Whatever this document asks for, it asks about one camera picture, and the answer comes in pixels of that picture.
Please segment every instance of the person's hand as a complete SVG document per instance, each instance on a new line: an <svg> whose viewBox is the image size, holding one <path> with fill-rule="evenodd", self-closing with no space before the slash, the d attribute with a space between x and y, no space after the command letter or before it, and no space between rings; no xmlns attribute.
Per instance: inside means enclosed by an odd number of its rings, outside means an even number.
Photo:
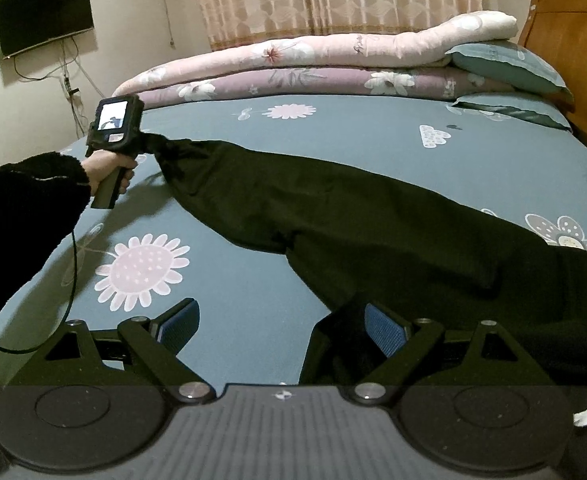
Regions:
<svg viewBox="0 0 587 480"><path fill-rule="evenodd" d="M134 177L133 169L138 166L138 163L130 156L109 152L108 150L96 150L80 164L90 179L91 196L96 194L98 184L105 180L116 168L129 169L120 182L120 194L125 193L129 187L129 181Z"/></svg>

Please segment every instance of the cable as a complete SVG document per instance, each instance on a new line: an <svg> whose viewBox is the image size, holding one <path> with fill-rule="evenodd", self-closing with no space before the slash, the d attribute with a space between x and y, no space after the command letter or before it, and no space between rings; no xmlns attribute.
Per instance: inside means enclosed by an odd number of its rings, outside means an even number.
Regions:
<svg viewBox="0 0 587 480"><path fill-rule="evenodd" d="M162 2L165 5L165 14L167 15L167 26L169 27L169 30L170 30L170 46L171 46L171 48L175 48L176 44L173 41L173 34L171 33L170 11L167 8L167 0L162 0Z"/></svg>
<svg viewBox="0 0 587 480"><path fill-rule="evenodd" d="M74 45L76 46L76 56L74 56L73 60L77 61L77 57L78 54L80 53L80 49L78 49L78 44L76 43L76 41L74 40ZM64 61L67 60L67 54L65 52L64 49L64 40L61 41L61 46L62 46L62 59ZM64 63L62 66L62 74L63 74L63 79L64 79L64 88L67 92L67 98L69 100L69 104L72 107L72 115L74 116L74 125L76 127L76 138L80 139L80 136L78 135L78 129L80 128L80 131L82 133L83 136L85 136L85 130L82 127L82 123L80 123L80 119L78 119L78 115L76 114L76 108L75 108L75 104L74 104L74 91L72 91L72 86L69 83L69 71L67 70L67 63Z"/></svg>
<svg viewBox="0 0 587 480"><path fill-rule="evenodd" d="M74 304L74 296L76 295L76 285L77 285L77 282L78 282L78 248L76 246L76 236L74 234L74 230L73 229L72 229L72 241L74 242L74 283L72 285L72 293L69 296L69 303L67 304L67 310L65 311L64 316L62 316L62 321L58 325L58 328L56 328L56 331L64 323L67 322L67 318L69 317L69 313L72 310L72 304ZM38 350L48 340L49 340L49 337L47 339L45 339L42 343L40 343L40 345L33 346L32 348L25 348L23 350L13 350L13 349L10 349L10 348L3 348L2 346L0 346L0 352L4 352L5 354L14 354L14 355L31 354L32 352L35 352L36 350Z"/></svg>
<svg viewBox="0 0 587 480"><path fill-rule="evenodd" d="M72 41L74 42L74 45L76 45L76 50L78 50L78 45L76 44L76 40L74 40L74 37L72 36ZM72 61L76 62L76 65L78 65L78 68L80 68L80 70L82 71L82 73L85 75L85 77L87 78L87 81L89 81L91 83L91 86L93 86L94 90L96 92L98 92L98 95L100 95L100 97L102 97L103 99L105 98L105 95L103 94L103 92L100 91L100 89L96 86L96 84L93 82L93 80L91 79L90 75L87 74L87 72L85 72L85 69L82 67L82 65L80 64L80 61L78 61L78 59L76 59L78 56L76 56Z"/></svg>
<svg viewBox="0 0 587 480"><path fill-rule="evenodd" d="M78 101L77 107L78 107L78 110L77 110L78 111L78 115L80 117L82 117L83 119L85 119L85 128L88 128L89 125L90 125L90 120L85 115L85 105L83 104L82 101Z"/></svg>
<svg viewBox="0 0 587 480"><path fill-rule="evenodd" d="M27 81L44 81L45 79L47 79L47 78L51 77L51 76L52 76L52 74L53 74L53 73L54 73L56 70L60 70L61 68L66 68L66 67L67 67L67 65L69 65L69 63L72 63L72 62L74 62L74 61L77 59L77 57L78 57L78 54L80 54L80 52L78 51L78 45L76 45L76 56L74 57L74 59L72 59L71 61L67 61L66 59L64 59L64 64L63 64L63 65L59 65L59 66L57 66L55 69L53 69L53 70L50 70L49 72L47 72L47 73L46 73L45 75L43 75L42 77L27 77L26 75L22 75L22 74L21 74L21 73L18 71L18 69L17 69L17 67L16 67L16 58L17 58L17 56L13 56L11 59L13 59L13 64L14 64L14 72L15 72L16 74L18 74L18 76L20 76L20 77L21 77L21 78L23 78L23 79L26 79Z"/></svg>

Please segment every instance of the folded quilt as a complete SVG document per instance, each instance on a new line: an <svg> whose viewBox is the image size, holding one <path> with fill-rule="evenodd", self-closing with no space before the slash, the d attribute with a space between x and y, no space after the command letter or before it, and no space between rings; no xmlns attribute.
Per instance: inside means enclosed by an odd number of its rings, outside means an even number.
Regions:
<svg viewBox="0 0 587 480"><path fill-rule="evenodd" d="M479 92L513 92L513 87L452 66L410 70L300 67L237 72L147 90L139 97L145 109L150 109L190 101L279 94L389 95L454 101Z"/></svg>
<svg viewBox="0 0 587 480"><path fill-rule="evenodd" d="M408 68L438 63L464 43L507 40L517 33L513 16L479 10L436 27L401 34L331 34L227 48L156 66L122 83L113 96L142 92L245 70L294 66Z"/></svg>

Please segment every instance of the power cord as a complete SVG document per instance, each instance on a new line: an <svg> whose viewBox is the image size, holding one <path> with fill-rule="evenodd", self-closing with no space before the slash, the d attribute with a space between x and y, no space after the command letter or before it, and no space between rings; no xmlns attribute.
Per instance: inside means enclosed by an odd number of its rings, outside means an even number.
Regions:
<svg viewBox="0 0 587 480"><path fill-rule="evenodd" d="M84 115L84 113L82 113L80 110L76 111L76 106L78 106L78 108L80 108L80 105L77 105L74 101L74 94L79 92L80 89L75 88L72 89L71 88L71 83L69 81L69 71L67 70L67 66L69 64L71 64L72 62L74 62L78 68L80 69L80 71L84 74L84 76L87 78L87 81L90 82L91 86L93 86L94 90L100 95L100 97L102 97L103 99L105 98L105 95L103 94L103 92L100 91L100 89L98 88L98 86L94 83L93 79L90 77L90 75L87 73L87 71L82 67L82 65L80 64L80 60L78 60L78 56L80 54L80 49L78 48L78 44L76 43L76 40L73 36L71 36L72 41L74 42L74 46L76 47L76 54L74 55L74 58L70 61L67 61L67 56L65 53L65 49L64 49L64 39L61 40L61 46L62 46L62 63L59 63L58 67L56 67L53 70L50 70L47 74L45 74L42 77L28 77L25 76L23 74L21 74L18 71L18 67L16 66L16 57L13 57L13 66L14 66L14 72L16 72L16 74L23 78L26 81L44 81L45 79L48 78L57 78L56 76L52 76L52 74L54 72L56 72L57 70L62 70L63 72L63 86L65 91L67 92L67 100L70 103L70 106L72 108L72 115L74 116L74 123L75 123L75 128L76 128L76 138L80 139L80 136L78 135L78 130L80 130L80 132L82 133L82 135L86 135L86 129L89 127L89 120L88 118ZM80 119L78 118L78 115L84 119L86 126L83 127L82 126L82 122L80 121Z"/></svg>
<svg viewBox="0 0 587 480"><path fill-rule="evenodd" d="M169 12L169 9L167 8L167 0L162 0L162 2L165 5L165 15L167 16L167 26L169 27L169 30L170 30L170 47L176 48L176 43L174 43L173 34L171 32L171 20L170 20L170 12Z"/></svg>
<svg viewBox="0 0 587 480"><path fill-rule="evenodd" d="M72 241L74 242L74 282L72 284L72 293L69 296L69 303L67 304L67 310L62 316L62 321L56 328L58 330L64 323L67 322L67 318L69 317L69 313L72 310L72 304L74 304L74 296L76 295L76 285L78 282L78 248L76 246L76 236L74 234L74 230L72 230ZM31 354L38 350L43 344L47 342L49 338L45 339L40 345L33 346L32 348L25 348L22 350L13 350L11 348L4 348L0 346L0 352L4 352L5 354L14 354L14 355L21 355L21 354Z"/></svg>
<svg viewBox="0 0 587 480"><path fill-rule="evenodd" d="M78 45L76 44L75 41L74 41L74 44L76 45L76 56L74 57L74 59L76 59L78 57L78 53L80 52L80 50L78 49ZM67 54L64 50L64 40L61 41L61 47L62 47L62 59L64 59L66 62ZM72 85L69 82L69 71L67 70L67 63L64 63L62 66L62 74L63 74L64 88L67 92L67 100L69 101L69 104L72 107L72 115L74 116L74 123L76 126L76 138L80 139L80 136L78 135L78 127L80 128L82 135L85 135L85 130L83 129L82 124L80 123L80 119L78 119L78 115L76 114L76 108L74 106L74 94L79 92L80 89L78 89L78 88L72 89Z"/></svg>

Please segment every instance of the handheld device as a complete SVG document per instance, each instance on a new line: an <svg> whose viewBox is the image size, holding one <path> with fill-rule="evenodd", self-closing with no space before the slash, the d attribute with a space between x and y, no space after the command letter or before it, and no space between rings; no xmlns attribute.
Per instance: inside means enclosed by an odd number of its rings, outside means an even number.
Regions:
<svg viewBox="0 0 587 480"><path fill-rule="evenodd" d="M142 152L140 121L143 108L144 103L136 94L100 101L96 119L90 124L86 156L96 150L109 150L131 157L139 155ZM114 170L100 183L91 203L92 208L113 209L126 171L126 168Z"/></svg>

